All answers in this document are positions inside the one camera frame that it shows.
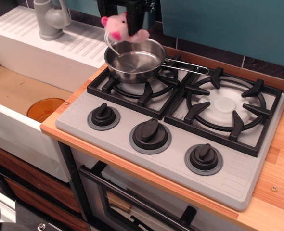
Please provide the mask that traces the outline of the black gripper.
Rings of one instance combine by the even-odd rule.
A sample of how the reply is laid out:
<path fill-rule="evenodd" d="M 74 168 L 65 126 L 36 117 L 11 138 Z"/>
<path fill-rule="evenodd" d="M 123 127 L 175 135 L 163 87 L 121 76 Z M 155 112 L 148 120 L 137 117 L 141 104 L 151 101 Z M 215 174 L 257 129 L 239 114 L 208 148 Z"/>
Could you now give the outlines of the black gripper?
<path fill-rule="evenodd" d="M 143 26 L 145 12 L 155 10 L 155 0 L 97 0 L 101 17 L 118 15 L 117 6 L 127 10 L 129 36 L 135 35 Z"/>

